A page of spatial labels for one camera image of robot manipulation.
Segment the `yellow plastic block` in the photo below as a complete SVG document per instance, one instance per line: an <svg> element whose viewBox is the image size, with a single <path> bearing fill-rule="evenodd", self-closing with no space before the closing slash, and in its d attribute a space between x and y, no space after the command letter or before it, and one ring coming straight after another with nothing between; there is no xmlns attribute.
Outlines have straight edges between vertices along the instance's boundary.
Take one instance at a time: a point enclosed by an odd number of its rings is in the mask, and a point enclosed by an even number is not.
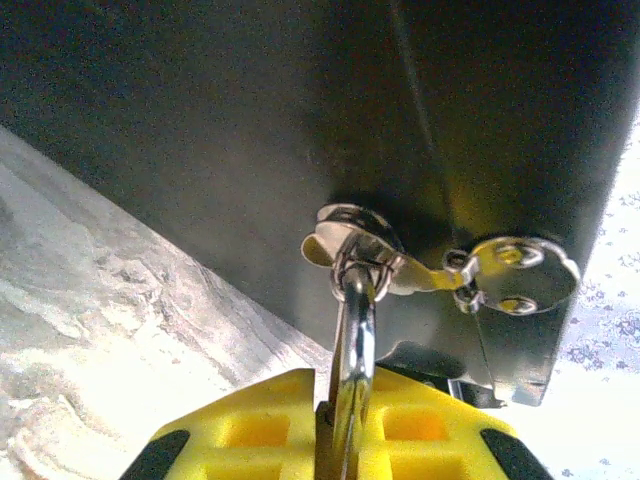
<svg viewBox="0 0 640 480"><path fill-rule="evenodd" d="M480 432L505 423L402 375L376 369L359 480L508 480Z"/></svg>
<svg viewBox="0 0 640 480"><path fill-rule="evenodd" d="M154 438L175 430L191 435L166 480L312 480L313 386L313 370L294 370L165 426ZM359 480L508 480L480 432L513 435L509 426L381 368L373 390ZM330 441L320 438L318 455L326 460Z"/></svg>
<svg viewBox="0 0 640 480"><path fill-rule="evenodd" d="M313 370L235 392L163 427L191 434L166 480L312 480Z"/></svg>

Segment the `patterned fabric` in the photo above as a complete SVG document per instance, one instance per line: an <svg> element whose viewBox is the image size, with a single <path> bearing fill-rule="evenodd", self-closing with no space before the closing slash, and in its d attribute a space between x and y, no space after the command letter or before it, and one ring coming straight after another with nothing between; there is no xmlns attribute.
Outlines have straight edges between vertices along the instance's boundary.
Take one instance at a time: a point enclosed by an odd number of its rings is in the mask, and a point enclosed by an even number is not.
<svg viewBox="0 0 640 480"><path fill-rule="evenodd" d="M496 412L554 478L640 479L640 119L542 406Z"/></svg>

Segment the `square hole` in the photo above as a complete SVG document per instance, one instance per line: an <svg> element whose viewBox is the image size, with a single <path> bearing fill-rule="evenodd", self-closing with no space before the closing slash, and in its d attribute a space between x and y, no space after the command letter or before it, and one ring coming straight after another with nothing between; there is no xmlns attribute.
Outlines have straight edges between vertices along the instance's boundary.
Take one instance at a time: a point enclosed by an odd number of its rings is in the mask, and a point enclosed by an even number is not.
<svg viewBox="0 0 640 480"><path fill-rule="evenodd" d="M207 480L280 480L282 465L210 469Z"/></svg>
<svg viewBox="0 0 640 480"><path fill-rule="evenodd" d="M419 455L391 457L393 480L470 480L462 459Z"/></svg>
<svg viewBox="0 0 640 480"><path fill-rule="evenodd" d="M384 413L386 440L447 440L442 418L424 408L390 408Z"/></svg>
<svg viewBox="0 0 640 480"><path fill-rule="evenodd" d="M222 446L281 447L287 443L290 423L286 415L242 415L227 426Z"/></svg>

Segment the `screw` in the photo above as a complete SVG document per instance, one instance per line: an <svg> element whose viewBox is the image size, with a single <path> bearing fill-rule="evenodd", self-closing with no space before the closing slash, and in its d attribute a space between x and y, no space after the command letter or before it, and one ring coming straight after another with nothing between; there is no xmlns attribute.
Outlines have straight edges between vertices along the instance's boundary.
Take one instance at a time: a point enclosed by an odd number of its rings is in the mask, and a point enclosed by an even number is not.
<svg viewBox="0 0 640 480"><path fill-rule="evenodd" d="M469 286L454 291L453 299L462 313L475 314L482 304L482 294Z"/></svg>
<svg viewBox="0 0 640 480"><path fill-rule="evenodd" d="M469 261L469 254L462 250L449 250L444 257L445 268L461 270Z"/></svg>
<svg viewBox="0 0 640 480"><path fill-rule="evenodd" d="M535 301L525 297L505 298L498 304L498 308L509 315L531 315L538 310Z"/></svg>
<svg viewBox="0 0 640 480"><path fill-rule="evenodd" d="M531 268L544 261L544 252L531 245L511 243L496 248L496 257L512 268Z"/></svg>

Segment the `metal bracket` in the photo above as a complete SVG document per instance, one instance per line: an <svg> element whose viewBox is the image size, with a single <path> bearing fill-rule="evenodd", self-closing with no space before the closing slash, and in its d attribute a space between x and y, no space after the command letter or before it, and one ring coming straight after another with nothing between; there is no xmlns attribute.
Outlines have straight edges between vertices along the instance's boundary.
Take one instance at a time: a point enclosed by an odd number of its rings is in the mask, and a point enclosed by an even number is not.
<svg viewBox="0 0 640 480"><path fill-rule="evenodd" d="M470 253L450 250L442 269L430 269L408 255L391 226L378 214L349 204L323 207L315 232L302 243L312 264L332 268L347 239L352 259L391 272L388 290L396 295L450 290L465 313L480 306L509 315L545 312L577 288L580 272L557 244L539 238L498 237Z"/></svg>

